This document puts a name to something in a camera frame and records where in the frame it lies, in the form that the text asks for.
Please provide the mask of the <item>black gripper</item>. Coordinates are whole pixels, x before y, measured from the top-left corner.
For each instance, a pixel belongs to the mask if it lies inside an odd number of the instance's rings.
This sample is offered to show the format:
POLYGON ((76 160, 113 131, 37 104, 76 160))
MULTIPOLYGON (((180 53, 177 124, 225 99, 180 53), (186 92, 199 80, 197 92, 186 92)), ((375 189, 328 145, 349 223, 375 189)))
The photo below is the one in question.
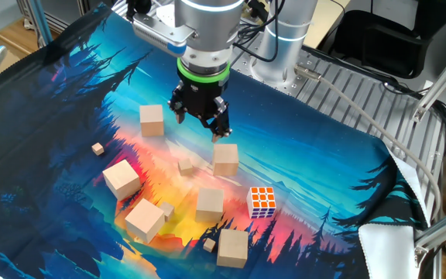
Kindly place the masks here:
POLYGON ((170 109, 181 124, 186 113, 201 118, 201 123, 212 132, 212 143, 232 133, 229 125, 228 102, 222 94, 228 87, 229 76, 217 78, 189 76, 179 73, 180 82, 172 92, 170 109))

